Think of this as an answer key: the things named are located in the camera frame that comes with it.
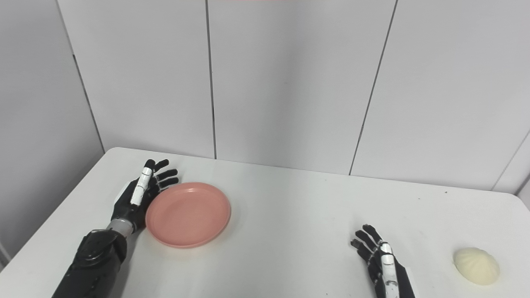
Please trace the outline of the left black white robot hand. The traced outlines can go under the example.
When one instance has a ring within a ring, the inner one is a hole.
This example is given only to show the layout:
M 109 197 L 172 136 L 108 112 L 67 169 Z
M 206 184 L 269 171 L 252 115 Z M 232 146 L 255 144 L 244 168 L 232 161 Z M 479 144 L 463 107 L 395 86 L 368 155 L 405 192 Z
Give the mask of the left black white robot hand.
M 146 161 L 140 176 L 125 186 L 114 203 L 108 229 L 129 237 L 145 228 L 147 210 L 154 199 L 179 183 L 178 170 L 167 168 L 169 165 L 167 159 Z

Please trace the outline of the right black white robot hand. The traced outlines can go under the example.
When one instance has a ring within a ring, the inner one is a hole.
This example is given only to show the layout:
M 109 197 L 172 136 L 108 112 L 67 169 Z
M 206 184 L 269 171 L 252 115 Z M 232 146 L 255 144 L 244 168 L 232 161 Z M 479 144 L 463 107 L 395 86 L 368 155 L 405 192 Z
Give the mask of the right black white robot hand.
M 364 224 L 355 232 L 350 245 L 366 263 L 377 298 L 415 298 L 407 270 L 395 257 L 391 245 L 377 230 Z

